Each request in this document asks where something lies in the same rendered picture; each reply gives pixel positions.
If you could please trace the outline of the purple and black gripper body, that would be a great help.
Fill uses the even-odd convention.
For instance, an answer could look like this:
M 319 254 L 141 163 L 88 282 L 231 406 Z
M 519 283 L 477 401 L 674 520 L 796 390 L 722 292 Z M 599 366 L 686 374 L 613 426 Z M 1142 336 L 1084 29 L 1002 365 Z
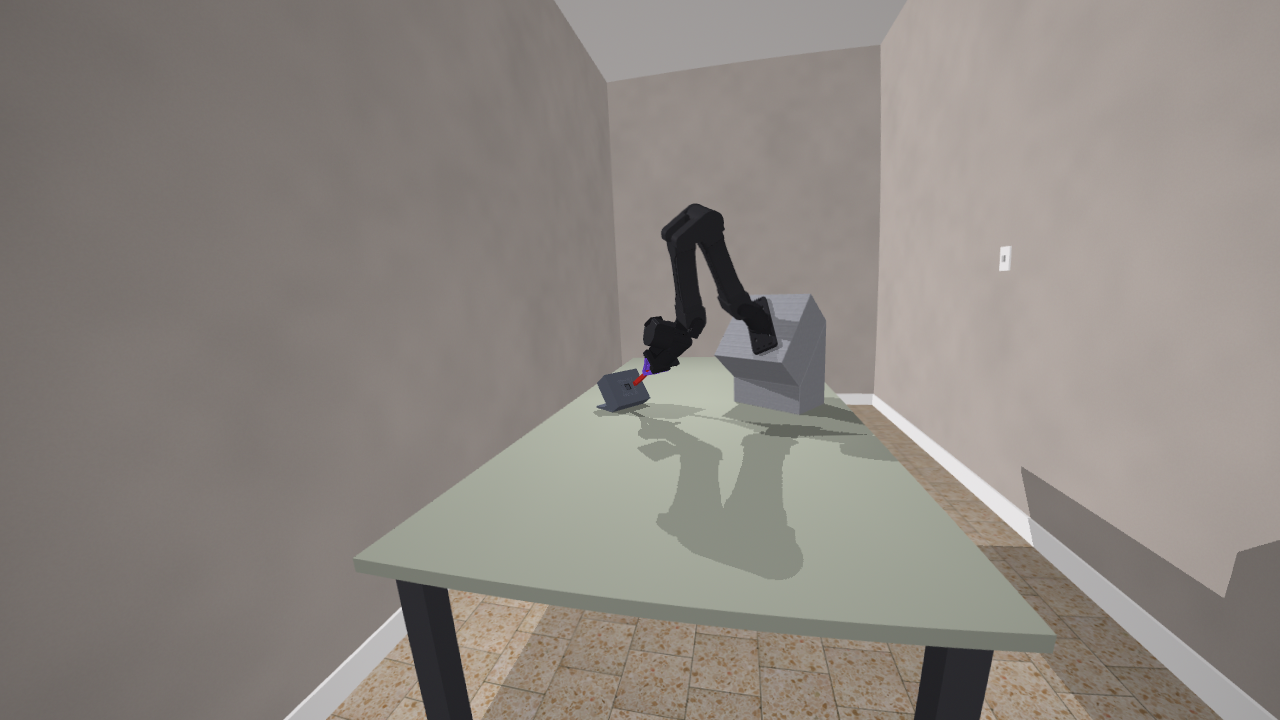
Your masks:
M 677 359 L 678 356 L 668 354 L 668 350 L 664 350 L 655 359 L 652 356 L 652 352 L 650 352 L 649 348 L 646 348 L 643 352 L 643 355 L 650 363 L 650 368 L 649 369 L 650 369 L 652 374 L 657 374 L 657 373 L 660 373 L 660 372 L 668 372 L 671 369 L 671 366 L 678 366 L 678 364 L 680 364 L 678 359 Z M 675 359 L 675 361 L 673 361 L 673 359 Z

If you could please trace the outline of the dark grey panel with slot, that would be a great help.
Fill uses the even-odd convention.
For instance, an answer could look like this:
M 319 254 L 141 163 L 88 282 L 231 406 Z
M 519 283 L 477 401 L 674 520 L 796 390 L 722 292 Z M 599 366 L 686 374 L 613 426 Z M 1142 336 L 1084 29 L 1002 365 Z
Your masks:
M 596 382 L 596 386 L 599 387 L 605 404 L 596 405 L 596 407 L 614 413 L 626 407 L 645 404 L 650 396 L 648 395 L 643 380 L 637 386 L 634 386 L 634 380 L 636 380 L 637 377 L 637 369 L 603 375 L 602 379 Z

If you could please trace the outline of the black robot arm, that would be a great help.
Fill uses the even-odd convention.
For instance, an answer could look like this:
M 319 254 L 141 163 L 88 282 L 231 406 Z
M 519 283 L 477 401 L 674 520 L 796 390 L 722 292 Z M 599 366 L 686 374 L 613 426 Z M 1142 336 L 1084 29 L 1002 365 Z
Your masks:
M 707 311 L 701 306 L 698 286 L 696 243 L 716 281 L 721 307 L 748 325 L 753 354 L 763 354 L 778 345 L 767 299 L 762 296 L 755 300 L 756 304 L 742 288 L 726 247 L 723 231 L 724 219 L 721 213 L 698 202 L 685 208 L 660 231 L 662 240 L 667 238 L 675 278 L 676 320 L 666 322 L 662 316 L 650 316 L 644 324 L 643 342 L 652 346 L 649 350 L 654 359 L 664 350 L 680 356 L 692 345 L 692 338 L 698 340 L 707 325 Z

